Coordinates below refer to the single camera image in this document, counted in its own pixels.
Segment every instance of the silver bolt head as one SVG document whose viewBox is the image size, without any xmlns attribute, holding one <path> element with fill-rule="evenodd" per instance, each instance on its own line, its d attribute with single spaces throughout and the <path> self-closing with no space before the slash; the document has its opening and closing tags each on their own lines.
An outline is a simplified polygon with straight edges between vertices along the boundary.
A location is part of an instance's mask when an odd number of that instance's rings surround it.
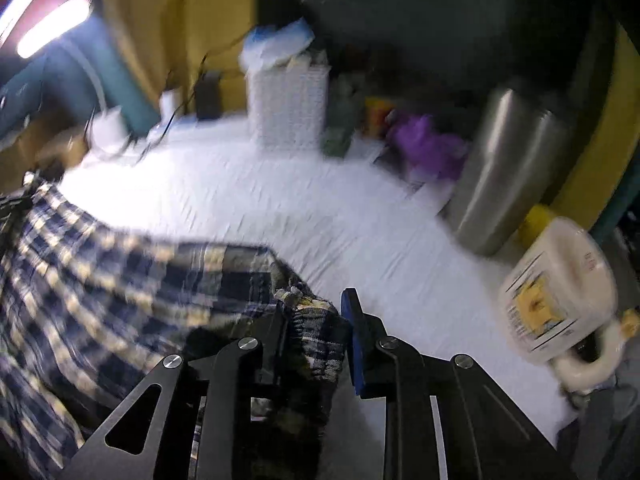
<svg viewBox="0 0 640 480">
<path fill-rule="evenodd" d="M 165 368 L 177 368 L 182 364 L 182 358 L 177 354 L 168 355 L 162 361 Z"/>
<path fill-rule="evenodd" d="M 453 362 L 460 368 L 471 368 L 474 365 L 474 360 L 466 354 L 456 355 Z"/>
<path fill-rule="evenodd" d="M 394 350 L 398 348 L 398 338 L 392 335 L 387 335 L 379 339 L 378 344 L 386 350 Z"/>
<path fill-rule="evenodd" d="M 244 337 L 238 341 L 238 346 L 242 350 L 253 350 L 258 346 L 258 340 L 255 337 Z"/>
</svg>

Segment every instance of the bed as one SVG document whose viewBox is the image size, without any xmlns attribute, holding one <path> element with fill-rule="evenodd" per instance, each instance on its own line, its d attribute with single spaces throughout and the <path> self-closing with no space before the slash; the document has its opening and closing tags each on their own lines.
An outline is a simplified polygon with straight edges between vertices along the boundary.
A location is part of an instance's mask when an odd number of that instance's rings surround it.
<svg viewBox="0 0 640 480">
<path fill-rule="evenodd" d="M 344 162 L 264 152 L 246 117 L 185 124 L 141 162 L 90 154 L 60 191 L 115 227 L 162 238 L 266 244 L 314 292 L 339 304 L 356 288 L 366 312 L 421 353 L 473 356 L 552 443 L 568 408 L 551 371 L 508 347 L 492 312 L 509 270 L 464 253 L 433 190 L 408 194 L 357 145 Z M 342 378 L 326 428 L 323 478 L 378 478 L 384 409 Z"/>
<path fill-rule="evenodd" d="M 287 319 L 280 387 L 252 408 L 242 463 L 251 478 L 317 477 L 350 329 L 272 249 L 115 230 L 38 176 L 2 198 L 0 220 L 0 466 L 11 480 L 59 478 L 166 356 L 209 357 L 258 336 L 277 310 Z M 198 393 L 182 405 L 194 429 L 172 461 L 176 478 L 195 478 Z M 116 428 L 110 460 L 149 444 Z"/>
</svg>

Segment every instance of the yellow object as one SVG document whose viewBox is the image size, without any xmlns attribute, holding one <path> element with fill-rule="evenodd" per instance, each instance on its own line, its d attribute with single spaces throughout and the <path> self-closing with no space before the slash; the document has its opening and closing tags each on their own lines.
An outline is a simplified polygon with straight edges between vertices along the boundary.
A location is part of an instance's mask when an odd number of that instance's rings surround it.
<svg viewBox="0 0 640 480">
<path fill-rule="evenodd" d="M 558 215 L 545 205 L 533 206 L 518 228 L 520 244 L 525 249 L 529 249 L 556 216 Z"/>
<path fill-rule="evenodd" d="M 628 308 L 622 314 L 622 335 L 625 339 L 631 339 L 640 328 L 640 316 L 633 308 Z"/>
<path fill-rule="evenodd" d="M 551 209 L 591 229 L 638 144 L 640 135 L 640 56 L 621 26 L 609 92 L 596 131 Z"/>
<path fill-rule="evenodd" d="M 396 108 L 396 104 L 390 99 L 369 96 L 364 99 L 366 111 L 364 137 L 382 139 L 386 134 L 386 116 Z"/>
<path fill-rule="evenodd" d="M 561 321 L 553 295 L 548 290 L 545 273 L 525 283 L 514 298 L 520 319 L 536 337 L 544 335 Z"/>
<path fill-rule="evenodd" d="M 118 50 L 151 102 L 157 105 L 169 70 L 184 97 L 196 81 L 202 57 L 255 24 L 255 0 L 103 0 Z M 238 73 L 241 44 L 207 59 L 206 68 L 226 71 L 220 88 L 223 110 L 246 107 Z"/>
</svg>

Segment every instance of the cable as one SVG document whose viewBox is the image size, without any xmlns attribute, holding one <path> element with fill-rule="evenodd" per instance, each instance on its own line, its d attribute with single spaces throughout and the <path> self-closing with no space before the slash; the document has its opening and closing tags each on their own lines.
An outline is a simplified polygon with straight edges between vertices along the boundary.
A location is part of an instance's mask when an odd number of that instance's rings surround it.
<svg viewBox="0 0 640 480">
<path fill-rule="evenodd" d="M 49 63 L 49 52 L 44 53 L 44 60 L 42 62 L 42 75 L 40 76 L 40 104 L 36 112 L 42 110 L 42 104 L 44 102 L 44 80 L 47 74 L 47 63 Z"/>
<path fill-rule="evenodd" d="M 166 137 L 167 132 L 169 131 L 169 128 L 171 127 L 171 123 L 174 122 L 174 118 L 175 115 L 178 113 L 178 110 L 180 110 L 180 108 L 185 107 L 186 105 L 188 105 L 191 100 L 193 99 L 195 95 L 195 91 L 191 91 L 191 95 L 189 95 L 189 97 L 187 97 L 181 104 L 180 106 L 178 106 L 175 110 L 174 113 L 171 115 L 171 118 L 169 118 L 169 122 L 166 124 L 165 128 L 164 128 L 164 132 L 162 132 L 162 135 L 159 137 L 158 140 L 155 140 L 153 142 L 148 143 L 148 145 L 145 146 L 145 149 L 142 150 L 142 153 L 140 154 L 140 157 L 138 158 L 138 160 L 136 161 L 136 164 L 141 162 L 143 158 L 145 158 L 148 153 L 151 150 L 156 149 L 164 140 L 164 138 Z"/>
<path fill-rule="evenodd" d="M 218 56 L 219 54 L 223 54 L 224 52 L 226 52 L 227 50 L 229 50 L 230 48 L 236 46 L 238 43 L 240 43 L 242 40 L 244 40 L 244 38 L 246 37 L 246 35 L 251 32 L 251 29 L 248 30 L 247 32 L 245 32 L 242 36 L 238 36 L 237 38 L 235 38 L 233 41 L 231 41 L 230 43 L 226 44 L 224 47 L 221 47 L 219 49 L 216 50 L 209 50 L 203 57 L 202 57 L 202 61 L 200 62 L 200 74 L 202 74 L 204 72 L 204 63 L 207 60 L 207 57 L 210 56 Z M 85 64 L 81 63 L 82 67 L 85 68 L 85 71 L 87 72 L 87 75 L 89 76 L 89 78 L 91 79 L 91 75 L 89 74 L 89 71 L 86 69 Z M 239 70 L 234 69 L 234 70 L 223 70 L 221 71 L 221 75 L 228 75 L 231 73 L 240 73 L 242 74 Z M 97 89 L 100 88 L 102 89 L 102 85 L 100 85 L 99 83 L 99 79 L 98 79 L 98 85 L 96 86 L 94 84 L 94 86 L 96 87 L 96 93 L 97 93 Z M 142 150 L 142 153 L 140 153 L 140 155 L 138 156 L 138 160 L 135 161 L 134 165 L 138 164 L 139 162 L 141 162 L 152 150 L 156 149 L 164 140 L 164 138 L 166 137 L 166 134 L 169 131 L 169 128 L 171 127 L 171 124 L 174 122 L 175 119 L 175 115 L 178 113 L 178 111 L 180 110 L 180 108 L 185 107 L 186 105 L 188 105 L 191 100 L 194 98 L 195 96 L 195 89 L 191 89 L 191 94 L 189 95 L 189 97 L 187 97 L 175 110 L 174 113 L 171 115 L 171 118 L 169 118 L 168 123 L 166 124 L 164 131 L 162 132 L 162 135 L 160 135 L 160 137 L 158 138 L 158 140 L 155 140 L 153 142 L 148 143 L 148 145 L 145 146 L 145 148 Z M 98 158 L 103 161 L 103 162 L 111 162 L 113 160 L 119 159 L 119 158 L 123 158 L 125 155 L 125 152 L 127 151 L 127 148 L 131 145 L 131 136 L 129 136 L 128 141 L 116 152 L 116 153 L 109 153 L 106 152 L 104 149 L 102 149 L 100 146 L 98 146 L 95 142 L 94 142 L 94 135 L 93 135 L 93 124 L 94 124 L 94 117 L 95 117 L 95 108 L 92 111 L 91 117 L 89 118 L 89 120 L 87 121 L 87 124 L 84 127 L 84 134 L 85 137 L 89 140 L 91 147 L 94 148 L 96 147 L 100 152 L 103 152 L 104 154 L 107 155 L 107 157 L 101 157 L 98 156 Z"/>
<path fill-rule="evenodd" d="M 78 47 L 76 47 L 73 43 L 65 38 L 60 38 L 58 40 L 59 46 L 61 46 L 66 52 L 76 60 L 78 65 L 84 70 L 84 73 L 91 81 L 91 84 L 94 86 L 95 95 L 98 97 L 98 104 L 100 105 L 100 111 L 107 111 L 107 99 L 104 95 L 104 88 L 102 87 L 102 83 L 100 82 L 100 77 L 94 70 L 94 67 L 91 66 L 89 60 L 85 57 L 85 55 L 80 51 Z"/>
<path fill-rule="evenodd" d="M 204 68 L 204 63 L 207 60 L 207 57 L 209 57 L 209 56 L 219 56 L 220 54 L 224 54 L 227 50 L 229 50 L 230 48 L 235 47 L 238 43 L 240 43 L 242 40 L 244 40 L 244 38 L 252 30 L 254 30 L 253 27 L 250 28 L 248 31 L 246 31 L 242 36 L 238 36 L 233 41 L 231 41 L 230 43 L 227 43 L 225 46 L 223 46 L 221 48 L 217 48 L 216 50 L 208 50 L 207 53 L 202 57 L 202 61 L 200 62 L 200 73 L 203 72 L 202 69 Z"/>
<path fill-rule="evenodd" d="M 97 156 L 103 162 L 111 162 L 117 158 L 121 158 L 124 153 L 127 151 L 127 148 L 131 145 L 131 136 L 127 137 L 127 141 L 122 145 L 121 148 L 116 150 L 115 153 L 110 153 L 102 147 L 98 146 L 94 139 L 94 118 L 95 118 L 95 108 L 91 112 L 91 117 L 86 122 L 84 126 L 84 137 L 89 141 L 89 145 L 91 149 L 97 148 L 99 152 L 104 153 L 107 156 Z"/>
</svg>

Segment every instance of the plaid cloth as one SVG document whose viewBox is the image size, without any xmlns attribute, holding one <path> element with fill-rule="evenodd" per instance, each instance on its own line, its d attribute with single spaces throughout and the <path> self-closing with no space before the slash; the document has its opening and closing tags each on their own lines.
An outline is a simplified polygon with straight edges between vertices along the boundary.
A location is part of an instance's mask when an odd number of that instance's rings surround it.
<svg viewBox="0 0 640 480">
<path fill-rule="evenodd" d="M 268 248 L 116 232 L 51 184 L 30 193 L 0 260 L 0 433 L 31 475 L 54 478 L 165 355 L 211 354 L 281 299 L 284 394 L 252 471 L 313 478 L 349 336 L 331 304 Z"/>
</svg>

